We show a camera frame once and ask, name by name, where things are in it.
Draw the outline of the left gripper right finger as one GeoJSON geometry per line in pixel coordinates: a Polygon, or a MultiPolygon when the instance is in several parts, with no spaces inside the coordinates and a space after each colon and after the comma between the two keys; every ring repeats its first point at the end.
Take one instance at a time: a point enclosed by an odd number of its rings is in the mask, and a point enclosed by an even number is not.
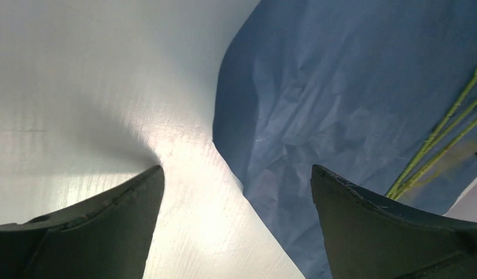
{"type": "Polygon", "coordinates": [[[311,191],[333,278],[477,278],[477,223],[412,208],[318,164],[311,191]]]}

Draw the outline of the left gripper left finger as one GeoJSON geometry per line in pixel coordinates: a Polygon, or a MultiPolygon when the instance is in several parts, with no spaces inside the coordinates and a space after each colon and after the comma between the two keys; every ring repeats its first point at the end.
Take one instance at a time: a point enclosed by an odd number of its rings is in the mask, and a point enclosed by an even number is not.
{"type": "Polygon", "coordinates": [[[142,278],[164,183],[153,166],[72,206],[0,225],[0,278],[142,278]]]}

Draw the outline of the blue wrapping paper sheet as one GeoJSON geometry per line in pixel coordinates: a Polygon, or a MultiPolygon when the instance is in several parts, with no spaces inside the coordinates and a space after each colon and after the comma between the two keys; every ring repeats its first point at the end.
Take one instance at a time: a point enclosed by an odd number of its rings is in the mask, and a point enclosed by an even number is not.
{"type": "Polygon", "coordinates": [[[260,1],[229,46],[213,142],[306,278],[331,278],[310,177],[384,194],[477,65],[477,1],[260,1]]]}

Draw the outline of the fake pink flower bouquet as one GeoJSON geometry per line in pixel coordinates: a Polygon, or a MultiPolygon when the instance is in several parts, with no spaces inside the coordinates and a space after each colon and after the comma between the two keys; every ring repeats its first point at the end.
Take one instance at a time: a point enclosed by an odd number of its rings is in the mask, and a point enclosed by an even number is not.
{"type": "Polygon", "coordinates": [[[446,112],[445,116],[440,120],[438,125],[433,129],[428,138],[422,144],[418,152],[409,161],[405,169],[400,173],[396,181],[392,184],[389,190],[386,192],[385,197],[392,200],[399,199],[407,191],[413,189],[421,177],[433,167],[438,160],[440,160],[451,147],[453,147],[459,140],[461,140],[468,132],[470,132],[475,126],[477,126],[477,118],[473,120],[469,125],[464,128],[457,136],[455,136],[444,148],[442,148],[436,155],[424,163],[418,170],[413,169],[418,163],[426,156],[426,154],[438,144],[449,132],[451,132],[462,120],[464,120],[476,107],[477,98],[469,104],[465,110],[457,116],[450,124],[447,122],[455,114],[457,109],[461,106],[464,99],[468,96],[471,89],[477,83],[477,65],[474,74],[468,84],[464,87],[461,93],[458,95],[455,102],[450,106],[450,109],[446,112]]]}

